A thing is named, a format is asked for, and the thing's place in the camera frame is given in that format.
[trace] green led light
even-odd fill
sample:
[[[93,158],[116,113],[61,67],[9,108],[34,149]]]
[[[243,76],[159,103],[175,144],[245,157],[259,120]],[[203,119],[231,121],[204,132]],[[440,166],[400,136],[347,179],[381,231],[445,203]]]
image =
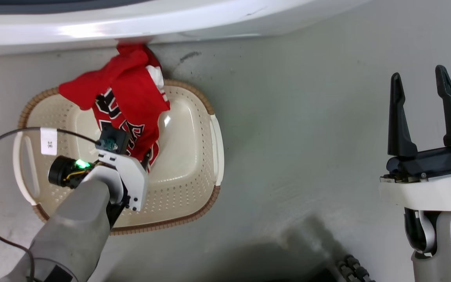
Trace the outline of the green led light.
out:
[[[80,159],[76,161],[76,165],[78,166],[78,168],[81,168],[81,169],[85,169],[85,168],[89,168],[90,167],[90,164],[88,164],[87,162],[82,161]]]

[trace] white washing machine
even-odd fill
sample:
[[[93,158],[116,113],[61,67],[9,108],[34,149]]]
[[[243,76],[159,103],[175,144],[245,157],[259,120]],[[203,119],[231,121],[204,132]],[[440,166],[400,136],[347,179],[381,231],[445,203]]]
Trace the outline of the white washing machine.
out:
[[[0,0],[0,55],[286,34],[368,0]]]

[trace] yellow wire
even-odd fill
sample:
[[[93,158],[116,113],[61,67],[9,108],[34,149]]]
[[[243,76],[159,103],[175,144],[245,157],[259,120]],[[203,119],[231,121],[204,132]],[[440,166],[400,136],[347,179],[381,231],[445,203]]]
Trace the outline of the yellow wire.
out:
[[[72,175],[83,174],[83,173],[85,173],[85,172],[86,172],[86,171],[73,172],[73,173],[71,173],[70,175],[68,175],[68,176],[66,177],[66,180],[68,180]]]

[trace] red clothing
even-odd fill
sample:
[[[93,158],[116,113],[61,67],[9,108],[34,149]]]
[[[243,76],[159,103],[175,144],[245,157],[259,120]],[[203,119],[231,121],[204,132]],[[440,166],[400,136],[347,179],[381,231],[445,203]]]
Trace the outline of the red clothing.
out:
[[[159,114],[170,110],[164,91],[148,71],[161,73],[161,65],[145,45],[120,44],[117,49],[119,55],[102,69],[61,84],[59,93],[82,110],[93,108],[100,130],[111,123],[130,132],[127,155],[142,161],[150,150],[150,166],[159,152]]]

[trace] basket rim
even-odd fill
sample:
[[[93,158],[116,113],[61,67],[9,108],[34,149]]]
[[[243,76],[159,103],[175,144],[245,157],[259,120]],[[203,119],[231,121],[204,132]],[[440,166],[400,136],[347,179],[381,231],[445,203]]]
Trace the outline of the basket rim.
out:
[[[214,115],[215,111],[213,110],[213,107],[208,100],[208,98],[197,88],[186,84],[185,82],[181,82],[178,80],[172,80],[172,79],[165,79],[164,80],[165,86],[175,86],[175,87],[181,87],[184,88],[190,92],[192,92],[196,97],[203,103],[204,107],[206,108],[206,111],[209,115]],[[44,99],[53,96],[53,95],[59,95],[59,88],[54,87],[48,90],[45,90],[38,95],[34,96],[24,107],[20,114],[20,118],[18,119],[18,128],[25,128],[27,127],[27,121],[29,119],[29,115],[31,114],[32,110],[36,107],[36,105],[43,101]],[[111,230],[111,235],[125,235],[125,234],[135,234],[135,233],[141,233],[141,232],[148,232],[148,231],[154,231],[159,229],[165,229],[172,226],[182,225],[191,221],[195,221],[201,216],[204,216],[213,206],[215,201],[218,198],[218,194],[220,193],[220,186],[214,186],[213,191],[211,193],[210,198],[204,204],[203,207],[201,207],[196,212],[189,214],[187,216],[182,216],[175,219],[170,220],[164,220],[154,223],[147,223],[147,224],[140,224],[140,225],[134,225],[134,226],[125,226],[125,227],[114,227]],[[50,216],[45,212],[43,207],[40,203],[38,203],[35,206],[32,206],[32,210],[36,213],[36,215],[43,221],[46,222],[48,219],[50,219]]]

